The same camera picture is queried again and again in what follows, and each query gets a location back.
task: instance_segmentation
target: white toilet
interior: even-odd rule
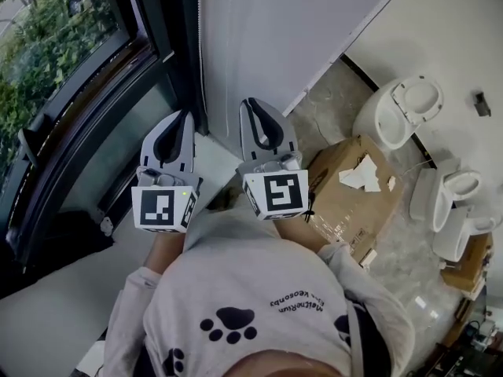
[[[489,207],[453,208],[445,226],[433,239],[433,251],[452,262],[461,260],[471,235],[480,235],[495,230],[503,222],[501,212]]]
[[[461,170],[458,158],[440,162],[437,169],[422,169],[410,200],[410,217],[425,221],[433,232],[440,232],[453,202],[473,197],[481,186],[480,173]]]
[[[353,124],[353,135],[368,134],[383,151],[400,148],[443,106],[439,84],[424,75],[396,79],[375,92]]]

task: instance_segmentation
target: toilet seat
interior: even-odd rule
[[[424,75],[401,81],[391,95],[409,123],[417,126],[433,119],[443,107],[440,85]]]
[[[443,182],[454,201],[473,197],[482,187],[482,175],[474,170],[459,170],[446,176]]]

